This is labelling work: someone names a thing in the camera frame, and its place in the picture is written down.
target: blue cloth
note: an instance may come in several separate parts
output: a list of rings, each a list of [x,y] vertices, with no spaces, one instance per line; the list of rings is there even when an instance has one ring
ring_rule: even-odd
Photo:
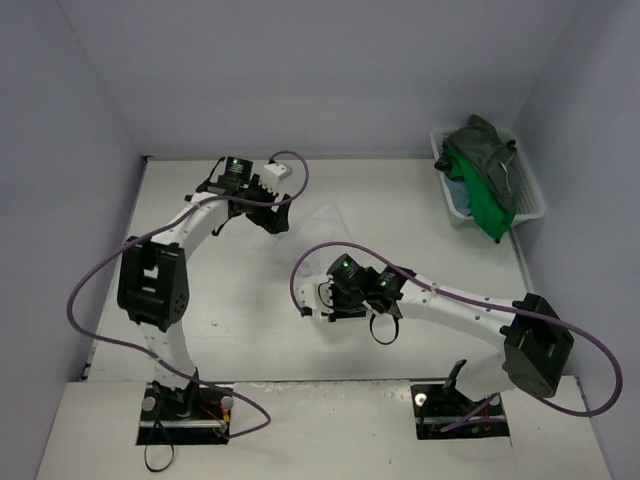
[[[444,176],[444,183],[447,184],[449,193],[451,194],[451,200],[453,206],[458,212],[466,217],[471,216],[471,202],[469,202],[469,191],[464,182],[454,182],[446,175]]]

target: green cloth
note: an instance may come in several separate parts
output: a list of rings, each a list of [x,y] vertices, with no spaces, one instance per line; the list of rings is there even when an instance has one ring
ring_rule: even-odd
[[[449,178],[464,179],[469,191],[473,219],[496,243],[500,243],[502,236],[511,227],[516,211],[507,213],[500,208],[489,187],[464,155],[451,147],[447,147],[444,154],[452,164]]]

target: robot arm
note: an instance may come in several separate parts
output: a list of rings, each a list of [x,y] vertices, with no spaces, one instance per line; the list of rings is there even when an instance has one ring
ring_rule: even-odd
[[[305,315],[329,322],[344,318],[388,314],[397,322],[403,317],[425,319],[473,335],[495,347],[495,353],[468,362],[457,362],[445,387],[461,401],[477,402],[488,395],[520,388],[536,397],[555,395],[562,371],[573,346],[571,334],[559,327],[455,301],[446,292],[492,304],[514,302],[469,294],[442,287],[403,268],[411,277],[431,286],[428,291],[408,281],[390,267],[381,273],[363,268],[349,255],[342,255],[328,269],[327,276],[308,279],[296,289],[296,299]],[[524,310],[557,318],[542,297],[527,294],[515,302]]]
[[[140,326],[150,350],[189,374],[197,374],[181,322],[189,302],[186,269],[189,257],[205,238],[218,235],[231,218],[242,214],[272,234],[289,229],[290,204],[281,205],[277,210],[232,200],[201,205],[218,195],[271,203],[279,195],[282,182],[291,175],[289,167],[275,162],[265,165],[260,175],[251,176],[252,162],[226,157],[218,164],[222,161],[226,162],[225,172],[215,182],[210,175],[194,194],[187,195],[185,200],[189,205],[174,220],[194,206],[197,211],[174,228],[128,250],[120,268],[118,305]],[[155,367],[154,384],[170,393],[175,410],[188,414],[198,392],[195,384],[173,375],[159,364]]]

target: gray wall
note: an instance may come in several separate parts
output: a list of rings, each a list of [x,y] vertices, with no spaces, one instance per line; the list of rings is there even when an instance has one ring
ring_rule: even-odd
[[[577,0],[61,0],[146,153],[430,152],[511,125]]]
[[[0,476],[28,479],[88,352],[66,296],[122,240],[141,164],[56,2],[0,2],[0,64]],[[89,327],[109,276],[79,304]]]
[[[622,361],[622,399],[594,420],[618,480],[640,471],[638,25],[640,2],[583,1],[516,124],[548,203],[544,221],[518,230],[534,283]],[[606,359],[580,343],[572,368],[601,404]]]

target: white laundry basket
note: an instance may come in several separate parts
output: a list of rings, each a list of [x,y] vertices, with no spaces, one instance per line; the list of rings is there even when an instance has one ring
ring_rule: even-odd
[[[440,158],[440,155],[442,155],[442,142],[445,140],[445,138],[447,138],[459,128],[460,127],[450,127],[436,128],[434,130],[431,130],[431,148],[433,148],[433,156],[436,160],[438,160]],[[544,199],[542,198],[540,187],[538,187],[538,182],[536,182],[533,172],[531,171],[531,167],[529,166],[529,161],[527,160],[527,157],[522,148],[522,142],[520,142],[515,134],[509,129],[496,128],[496,130],[498,132],[500,140],[502,140],[503,142],[515,140],[516,148],[518,149],[518,153],[513,162],[514,166],[516,167],[517,175],[520,179],[520,184],[522,185],[522,198],[520,200],[520,203],[518,204],[516,216],[513,219],[513,223],[511,225],[515,226],[522,222],[526,222],[527,220],[542,218],[545,212]],[[442,190],[444,191],[444,196],[447,200],[447,206],[449,207],[448,212],[451,225],[456,228],[476,225],[473,217],[467,217],[456,210],[453,205],[453,200],[451,199],[449,187],[444,181],[444,173],[438,173],[440,175]]]

